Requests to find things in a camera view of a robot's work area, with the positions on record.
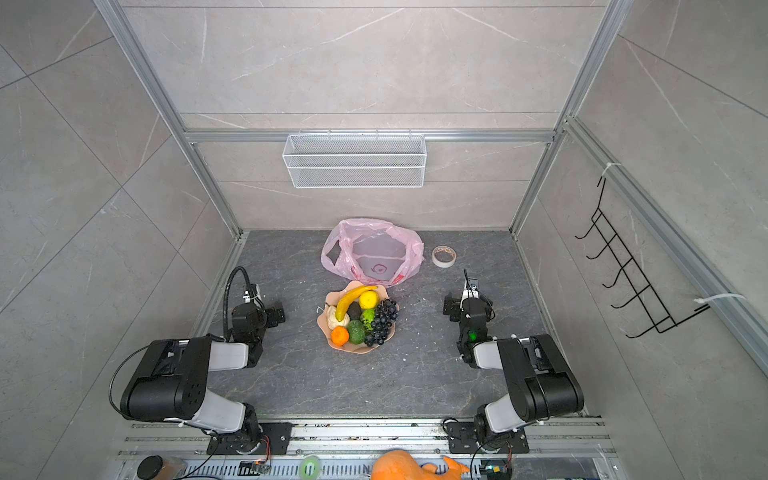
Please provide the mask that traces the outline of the beige bumpy fruit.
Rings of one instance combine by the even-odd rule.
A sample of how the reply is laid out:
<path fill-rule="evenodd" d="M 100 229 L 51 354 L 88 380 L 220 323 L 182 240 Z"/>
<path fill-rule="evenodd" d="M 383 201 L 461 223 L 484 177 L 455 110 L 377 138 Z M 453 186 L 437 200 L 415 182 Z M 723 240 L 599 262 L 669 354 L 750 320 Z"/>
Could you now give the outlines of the beige bumpy fruit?
<path fill-rule="evenodd" d="M 350 317 L 348 313 L 345 313 L 341 318 L 338 318 L 337 307 L 329 306 L 326 315 L 326 322 L 329 330 L 333 331 L 339 327 L 346 328 L 350 323 Z"/>

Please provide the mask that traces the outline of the orange tangerine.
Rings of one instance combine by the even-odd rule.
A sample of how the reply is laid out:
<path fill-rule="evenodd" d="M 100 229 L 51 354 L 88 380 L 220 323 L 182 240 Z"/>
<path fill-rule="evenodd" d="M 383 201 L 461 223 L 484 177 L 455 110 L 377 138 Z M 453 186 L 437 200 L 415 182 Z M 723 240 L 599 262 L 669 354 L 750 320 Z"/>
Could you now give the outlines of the orange tangerine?
<path fill-rule="evenodd" d="M 350 333 L 344 326 L 338 326 L 331 331 L 330 336 L 333 345 L 343 347 L 350 340 Z"/>

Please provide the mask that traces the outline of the yellow green banana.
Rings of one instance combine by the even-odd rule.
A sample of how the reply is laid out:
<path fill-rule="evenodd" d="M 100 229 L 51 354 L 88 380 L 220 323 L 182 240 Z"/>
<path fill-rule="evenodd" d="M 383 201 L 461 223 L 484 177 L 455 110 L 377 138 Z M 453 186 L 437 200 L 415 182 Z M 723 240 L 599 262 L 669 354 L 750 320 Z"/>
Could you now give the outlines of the yellow green banana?
<path fill-rule="evenodd" d="M 347 292 L 338 301 L 336 305 L 338 318 L 341 318 L 345 313 L 347 313 L 347 310 L 350 304 L 355 300 L 357 300 L 363 292 L 373 290 L 373 289 L 377 290 L 377 287 L 376 286 L 360 286 Z"/>

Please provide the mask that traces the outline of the dark purple grape bunch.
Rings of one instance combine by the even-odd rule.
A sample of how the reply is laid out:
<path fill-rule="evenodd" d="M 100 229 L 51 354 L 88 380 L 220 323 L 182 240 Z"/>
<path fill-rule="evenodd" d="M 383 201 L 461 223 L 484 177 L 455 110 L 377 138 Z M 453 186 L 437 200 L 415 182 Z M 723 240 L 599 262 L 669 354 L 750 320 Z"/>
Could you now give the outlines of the dark purple grape bunch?
<path fill-rule="evenodd" d="M 367 335 L 364 342 L 369 347 L 383 345 L 386 342 L 392 333 L 399 312 L 397 302 L 392 299 L 381 301 L 374 309 L 376 319 L 373 322 L 373 329 L 371 331 L 366 329 Z"/>

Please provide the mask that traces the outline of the green bumpy fruit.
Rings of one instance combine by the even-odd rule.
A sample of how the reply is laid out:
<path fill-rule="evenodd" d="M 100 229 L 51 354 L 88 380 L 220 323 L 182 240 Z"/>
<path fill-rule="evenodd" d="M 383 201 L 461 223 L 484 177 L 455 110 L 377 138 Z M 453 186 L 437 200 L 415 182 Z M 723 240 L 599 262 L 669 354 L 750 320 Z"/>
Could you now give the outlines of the green bumpy fruit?
<path fill-rule="evenodd" d="M 376 319 L 376 310 L 375 309 L 366 309 L 362 311 L 360 321 L 363 323 L 364 327 L 371 331 L 373 329 L 373 322 Z"/>

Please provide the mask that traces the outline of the pink plastic bag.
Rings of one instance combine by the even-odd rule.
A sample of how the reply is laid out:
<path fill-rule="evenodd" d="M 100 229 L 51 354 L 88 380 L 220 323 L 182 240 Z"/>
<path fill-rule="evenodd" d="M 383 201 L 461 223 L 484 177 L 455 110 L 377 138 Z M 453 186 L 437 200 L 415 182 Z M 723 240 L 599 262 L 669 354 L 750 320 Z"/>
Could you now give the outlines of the pink plastic bag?
<path fill-rule="evenodd" d="M 364 285 L 386 288 L 415 276 L 424 260 L 424 243 L 413 230 L 372 218 L 341 220 L 321 250 L 331 273 Z"/>

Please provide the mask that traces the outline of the beige flower-shaped plate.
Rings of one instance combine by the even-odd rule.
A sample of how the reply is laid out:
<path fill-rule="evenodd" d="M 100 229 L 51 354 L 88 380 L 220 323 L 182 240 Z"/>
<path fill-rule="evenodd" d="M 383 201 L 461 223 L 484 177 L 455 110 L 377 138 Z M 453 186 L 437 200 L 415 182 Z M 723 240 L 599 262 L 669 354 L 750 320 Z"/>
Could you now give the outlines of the beige flower-shaped plate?
<path fill-rule="evenodd" d="M 379 346 L 382 346 L 382 345 L 375 345 L 375 346 L 369 347 L 369 346 L 366 346 L 365 343 L 362 343 L 362 344 L 359 344 L 359 345 L 353 345 L 353 344 L 350 344 L 348 342 L 343 347 L 335 346 L 331 342 L 331 339 L 330 339 L 331 331 L 329 330 L 329 328 L 327 326 L 327 322 L 326 322 L 326 315 L 327 315 L 328 307 L 329 306 L 336 306 L 338 301 L 347 292 L 349 292 L 349 291 L 351 291 L 351 290 L 353 290 L 353 289 L 355 289 L 357 287 L 360 287 L 360 286 L 364 286 L 364 285 L 362 285 L 360 282 L 353 281 L 353 282 L 349 283 L 347 285 L 347 287 L 345 289 L 341 290 L 341 291 L 334 291 L 334 292 L 328 293 L 326 295 L 326 297 L 325 297 L 324 310 L 323 310 L 323 312 L 320 314 L 320 316 L 317 319 L 317 325 L 321 328 L 323 334 L 325 335 L 325 337 L 326 337 L 326 339 L 328 341 L 328 344 L 332 348 L 334 348 L 336 350 L 339 350 L 339 351 L 344 351 L 344 352 L 347 352 L 347 353 L 367 354 L 367 353 L 370 353 L 371 351 L 375 350 L 376 348 L 378 348 Z M 377 291 L 377 293 L 379 294 L 379 297 L 380 297 L 380 302 L 385 300 L 385 299 L 391 299 L 389 297 L 386 289 L 383 286 L 377 285 L 376 287 L 377 287 L 376 291 Z M 397 323 L 397 321 L 395 322 L 393 330 L 392 330 L 392 333 L 389 335 L 389 337 L 387 338 L 386 342 L 388 340 L 390 340 L 394 336 L 395 330 L 396 330 L 396 327 L 395 327 L 396 323 Z"/>

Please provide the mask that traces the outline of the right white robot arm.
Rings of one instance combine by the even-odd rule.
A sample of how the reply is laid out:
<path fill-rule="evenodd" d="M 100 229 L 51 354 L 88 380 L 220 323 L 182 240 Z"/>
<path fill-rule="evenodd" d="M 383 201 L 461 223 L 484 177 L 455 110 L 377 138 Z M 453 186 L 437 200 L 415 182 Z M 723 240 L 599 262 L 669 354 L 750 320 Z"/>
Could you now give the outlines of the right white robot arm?
<path fill-rule="evenodd" d="M 461 360 L 504 376 L 507 393 L 480 406 L 474 416 L 471 438 L 478 450 L 496 451 L 520 437 L 528 425 L 583 409 L 583 390 L 550 335 L 491 336 L 492 302 L 470 289 L 460 298 L 446 296 L 443 314 L 459 326 Z"/>

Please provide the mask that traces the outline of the yellow lemon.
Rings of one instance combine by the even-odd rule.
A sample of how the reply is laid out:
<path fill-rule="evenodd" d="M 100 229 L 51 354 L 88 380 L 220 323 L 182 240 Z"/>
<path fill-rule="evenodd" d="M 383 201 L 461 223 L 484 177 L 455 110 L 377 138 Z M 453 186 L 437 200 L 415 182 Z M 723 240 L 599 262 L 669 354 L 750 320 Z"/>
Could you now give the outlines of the yellow lemon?
<path fill-rule="evenodd" d="M 363 292 L 358 298 L 362 310 L 374 309 L 380 302 L 379 294 L 375 289 Z"/>

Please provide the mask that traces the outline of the dark avocado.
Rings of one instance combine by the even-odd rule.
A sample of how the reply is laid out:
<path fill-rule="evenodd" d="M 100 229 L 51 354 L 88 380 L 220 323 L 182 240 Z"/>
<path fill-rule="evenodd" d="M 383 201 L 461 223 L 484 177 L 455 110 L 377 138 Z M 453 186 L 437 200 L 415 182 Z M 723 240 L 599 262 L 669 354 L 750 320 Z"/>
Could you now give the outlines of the dark avocado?
<path fill-rule="evenodd" d="M 363 309 L 360 307 L 357 301 L 352 302 L 347 310 L 347 315 L 351 321 L 359 321 L 362 316 Z"/>

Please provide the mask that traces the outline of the smooth green mango fruit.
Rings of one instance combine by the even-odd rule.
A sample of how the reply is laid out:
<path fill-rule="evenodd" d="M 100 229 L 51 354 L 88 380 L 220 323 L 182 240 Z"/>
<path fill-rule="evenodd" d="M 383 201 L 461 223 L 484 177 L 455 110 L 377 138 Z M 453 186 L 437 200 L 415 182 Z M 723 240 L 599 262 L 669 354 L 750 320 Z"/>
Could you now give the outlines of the smooth green mango fruit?
<path fill-rule="evenodd" d="M 351 320 L 347 325 L 349 335 L 348 342 L 353 345 L 359 345 L 365 342 L 367 335 L 364 324 L 359 320 Z"/>

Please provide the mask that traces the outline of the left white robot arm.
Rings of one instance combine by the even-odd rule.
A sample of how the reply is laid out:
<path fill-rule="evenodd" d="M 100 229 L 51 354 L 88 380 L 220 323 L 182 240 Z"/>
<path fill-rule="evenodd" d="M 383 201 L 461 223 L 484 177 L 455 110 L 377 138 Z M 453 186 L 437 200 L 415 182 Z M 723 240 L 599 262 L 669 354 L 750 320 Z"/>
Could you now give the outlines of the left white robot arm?
<path fill-rule="evenodd" d="M 208 388 L 208 374 L 253 368 L 263 353 L 266 330 L 285 321 L 281 304 L 243 303 L 232 312 L 224 337 L 208 334 L 151 342 L 117 406 L 127 420 L 174 423 L 210 437 L 206 454 L 254 455 L 287 452 L 292 425 L 262 424 L 255 407 Z"/>

